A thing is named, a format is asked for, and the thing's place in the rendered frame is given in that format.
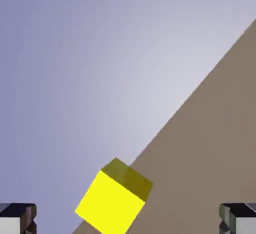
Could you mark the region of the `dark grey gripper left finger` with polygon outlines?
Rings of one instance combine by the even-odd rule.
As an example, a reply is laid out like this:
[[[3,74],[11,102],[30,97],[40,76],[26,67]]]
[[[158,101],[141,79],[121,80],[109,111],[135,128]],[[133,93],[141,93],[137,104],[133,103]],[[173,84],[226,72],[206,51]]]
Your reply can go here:
[[[0,203],[0,234],[37,234],[33,203]]]

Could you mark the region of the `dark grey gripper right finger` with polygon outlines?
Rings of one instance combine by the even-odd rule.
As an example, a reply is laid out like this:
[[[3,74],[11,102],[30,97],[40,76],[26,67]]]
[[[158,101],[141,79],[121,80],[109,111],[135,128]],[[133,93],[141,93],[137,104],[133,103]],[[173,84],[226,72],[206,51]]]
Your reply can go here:
[[[220,204],[219,216],[219,234],[256,234],[256,203]]]

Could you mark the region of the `small yellow cube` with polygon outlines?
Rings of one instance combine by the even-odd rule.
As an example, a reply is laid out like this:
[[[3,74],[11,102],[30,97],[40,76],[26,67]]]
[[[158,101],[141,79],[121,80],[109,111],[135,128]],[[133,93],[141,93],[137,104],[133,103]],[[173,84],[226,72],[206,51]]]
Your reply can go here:
[[[114,158],[99,170],[75,213],[101,234],[126,234],[152,186],[149,179]]]

